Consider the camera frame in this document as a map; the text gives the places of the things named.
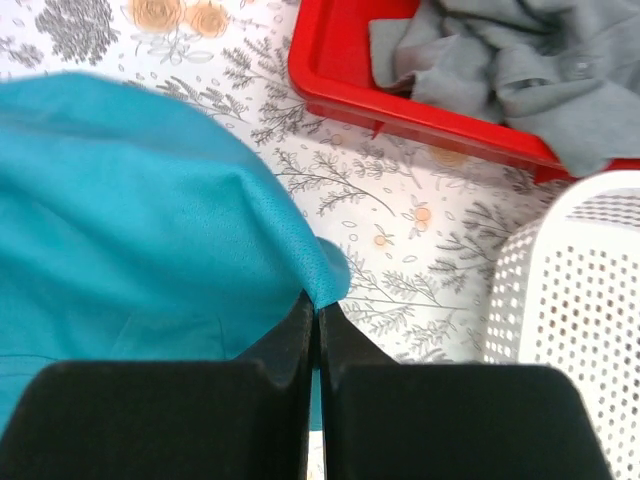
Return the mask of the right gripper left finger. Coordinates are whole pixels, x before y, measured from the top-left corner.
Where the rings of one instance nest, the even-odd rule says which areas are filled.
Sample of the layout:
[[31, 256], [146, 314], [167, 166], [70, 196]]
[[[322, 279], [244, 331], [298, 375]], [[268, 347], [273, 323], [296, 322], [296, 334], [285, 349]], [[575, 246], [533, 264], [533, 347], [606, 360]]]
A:
[[5, 479], [302, 479], [314, 309], [231, 361], [59, 362], [1, 438]]

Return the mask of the teal t shirt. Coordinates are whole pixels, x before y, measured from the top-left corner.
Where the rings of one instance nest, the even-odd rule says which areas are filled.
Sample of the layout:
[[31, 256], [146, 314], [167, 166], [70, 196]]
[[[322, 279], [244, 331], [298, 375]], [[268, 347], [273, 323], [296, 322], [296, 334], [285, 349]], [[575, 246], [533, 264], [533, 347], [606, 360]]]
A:
[[241, 140], [79, 73], [1, 86], [1, 418], [64, 360], [224, 360], [350, 287]]

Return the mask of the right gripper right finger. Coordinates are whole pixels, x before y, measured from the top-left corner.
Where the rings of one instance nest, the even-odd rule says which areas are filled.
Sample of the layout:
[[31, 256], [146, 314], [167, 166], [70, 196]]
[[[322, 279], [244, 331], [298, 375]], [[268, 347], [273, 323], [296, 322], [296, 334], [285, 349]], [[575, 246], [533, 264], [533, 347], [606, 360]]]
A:
[[573, 383], [536, 365], [400, 364], [318, 315], [329, 479], [607, 479]]

